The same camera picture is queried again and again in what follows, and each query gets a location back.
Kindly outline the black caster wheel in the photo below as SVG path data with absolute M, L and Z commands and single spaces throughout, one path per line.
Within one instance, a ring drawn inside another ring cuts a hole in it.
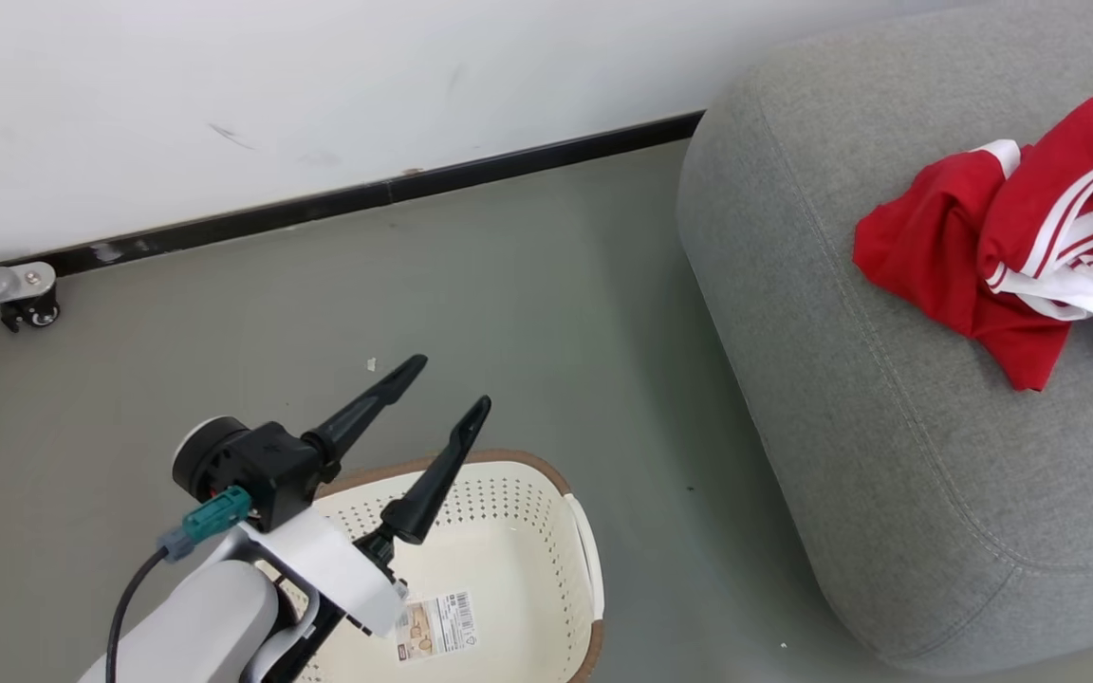
M 61 316 L 56 290 L 50 288 L 39 297 L 19 299 L 0 304 L 0 321 L 12 334 L 23 327 L 45 328 L 56 323 Z

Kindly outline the black baseboard strip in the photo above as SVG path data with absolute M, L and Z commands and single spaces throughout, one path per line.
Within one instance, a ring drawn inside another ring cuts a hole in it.
M 416 170 L 333 192 L 282 200 L 247 211 L 221 213 L 208 219 L 183 222 L 169 228 L 146 231 L 136 236 L 44 252 L 36 256 L 36 260 L 55 268 L 57 276 L 73 276 L 94 269 L 136 263 L 161 255 L 259 236 L 270 231 L 296 228 L 306 222 L 395 207 L 408 200 L 472 189 L 485 182 L 512 180 L 590 160 L 684 141 L 694 134 L 703 114 L 681 114 L 667 120 L 637 123 L 602 134 L 583 136 L 494 157 L 465 161 L 451 167 Z

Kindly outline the barcode label sticker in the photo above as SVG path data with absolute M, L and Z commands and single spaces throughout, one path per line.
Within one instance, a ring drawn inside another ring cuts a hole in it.
M 470 591 L 408 601 L 393 631 L 399 664 L 475 648 L 480 635 L 472 607 Z

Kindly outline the red shorts with white stripe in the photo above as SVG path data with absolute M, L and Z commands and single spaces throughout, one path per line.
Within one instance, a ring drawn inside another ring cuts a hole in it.
M 1070 323 L 992 291 L 977 259 L 985 219 L 1021 158 L 999 139 L 925 167 L 856 225 L 853 261 L 872 285 L 979 342 L 1016 392 L 1044 392 Z

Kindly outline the red printed basketball jersey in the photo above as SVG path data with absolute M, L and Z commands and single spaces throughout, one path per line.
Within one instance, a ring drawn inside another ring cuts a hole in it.
M 1059 323 L 1093 317 L 1093 97 L 999 163 L 977 245 L 985 285 Z

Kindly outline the cream perforated laundry basket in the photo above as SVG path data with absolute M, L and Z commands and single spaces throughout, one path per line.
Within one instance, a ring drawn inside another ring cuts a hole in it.
M 428 541 L 398 542 L 408 601 L 472 592 L 480 644 L 399 664 L 393 635 L 342 625 L 298 683 L 590 683 L 604 639 L 602 562 L 581 502 L 533 454 L 470 454 Z

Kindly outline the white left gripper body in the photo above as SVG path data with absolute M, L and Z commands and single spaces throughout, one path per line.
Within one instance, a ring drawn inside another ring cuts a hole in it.
M 259 558 L 307 597 L 298 621 L 252 656 L 243 683 L 294 683 L 340 625 L 381 638 L 395 631 L 404 611 L 403 589 L 320 513 L 308 508 L 270 533 L 249 525 L 243 531 Z

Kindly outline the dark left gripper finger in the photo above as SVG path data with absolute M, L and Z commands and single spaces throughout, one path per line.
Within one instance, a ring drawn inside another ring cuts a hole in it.
M 365 392 L 353 398 L 334 415 L 318 427 L 307 431 L 301 440 L 312 445 L 324 467 L 339 467 L 346 451 L 368 431 L 386 407 L 392 407 L 403 397 L 409 386 L 418 379 L 428 364 L 425 355 L 416 354 L 406 360 Z
M 490 411 L 491 398 L 482 395 L 454 425 L 446 446 L 412 487 L 381 511 L 383 532 L 409 545 L 424 544 Z

